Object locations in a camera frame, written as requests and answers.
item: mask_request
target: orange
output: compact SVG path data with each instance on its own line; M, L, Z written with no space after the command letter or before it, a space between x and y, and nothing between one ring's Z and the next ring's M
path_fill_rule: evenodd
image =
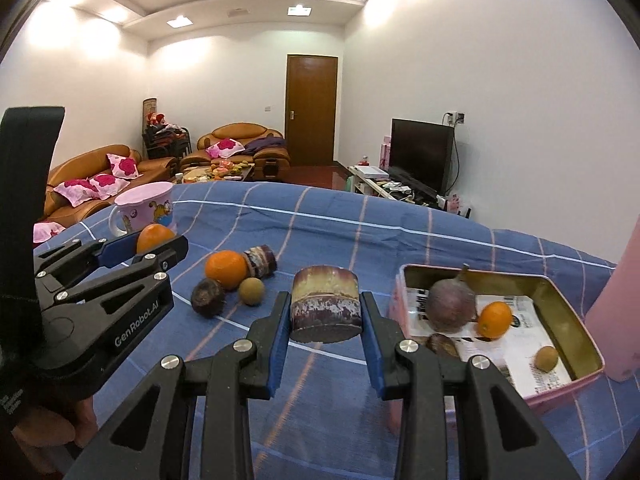
M163 242L174 238L175 234L168 227L160 224L150 224L140 231L138 242L136 244L137 253L146 253Z
M489 303L478 317L478 333L482 337L498 339L511 326L511 309L503 301Z
M233 251L220 251L212 254L204 266L207 278L218 280L226 290L238 288L247 276L246 261L241 254Z

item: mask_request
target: blue checkered tablecloth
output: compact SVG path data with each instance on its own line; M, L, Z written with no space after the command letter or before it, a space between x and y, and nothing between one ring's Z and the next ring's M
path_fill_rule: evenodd
M266 316L279 290L290 290L303 267L352 269L361 290L371 290L386 312L402 264L544 274L580 317L613 270L609 262L540 238L491 230L437 210L313 187L215 182L174 187L178 232L190 242L186 259L170 271L174 309L95 396L105 421L142 376L167 354L209 356L241 338ZM113 237L103 210L50 243ZM203 319L188 303L213 251L243 251L267 244L278 271L266 279L262 306L250 308L229 294L217 319ZM44 244L36 252L49 248ZM191 478L199 478L203 406L194 424ZM543 416L546 426L584 479L600 480L640 428L638 377L616 383L601 377L568 404ZM262 479L381 480L393 477L398 440L369 385L359 338L338 344L290 346L280 387L269 402L250 403L255 476ZM450 435L450 478L458 478Z

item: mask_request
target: brown sofa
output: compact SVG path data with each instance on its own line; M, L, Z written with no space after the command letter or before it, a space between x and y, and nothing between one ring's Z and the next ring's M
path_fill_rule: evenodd
M247 144L255 139L266 137L273 134L282 137L282 134L276 130L270 130L266 126L253 123L233 123L221 126L198 139L197 152L193 152L180 160L180 170L183 171L189 166L207 166L212 162L221 162L223 159L211 160L209 154L205 151L209 146L215 144L221 139L235 139L242 144ZM255 163L255 180L283 180L290 168L289 152L286 148L264 148L255 155L233 155L227 160L232 162L254 162Z
M49 171L42 221L57 222L64 227L71 227L95 212L100 211L100 209L104 209L113 204L117 195L107 200L89 200L88 202L80 204L78 207L71 207L71 204L66 198L53 191L58 184L66 182L67 180L91 178L99 173L111 174L107 153L130 156L136 160L138 165L140 176L132 180L122 192L136 186L141 186L142 184L148 184L149 182L169 180L178 164L178 160L173 157L142 160L142 157L136 150L132 150L124 144L112 144L111 146L105 146L104 148L98 148L92 152L75 156L71 160L63 162L58 167Z

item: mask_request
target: wooden door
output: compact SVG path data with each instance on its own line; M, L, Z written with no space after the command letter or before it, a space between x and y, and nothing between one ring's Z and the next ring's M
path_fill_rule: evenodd
M292 166L334 163L338 58L287 56L285 137Z

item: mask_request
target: pink cushion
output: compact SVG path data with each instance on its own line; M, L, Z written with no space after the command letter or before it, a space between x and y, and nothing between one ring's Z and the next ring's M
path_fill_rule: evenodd
M235 153L244 152L244 146L237 140L223 139L209 146L206 152L211 158L229 158Z
M33 243L43 244L49 240L52 236L55 236L65 228L56 222L40 222L33 226Z
M111 173L113 173L113 176L126 178L127 180L133 180L140 176L136 161L130 156L119 156L108 153L107 158L109 159L109 164L111 164Z
M97 174L89 180L89 183L98 190L101 200L117 195L129 185L128 180L115 178L113 175L105 173Z
M100 198L98 190L87 179L67 180L58 184L53 191L60 193L69 202L71 207L78 207L81 203L93 198Z

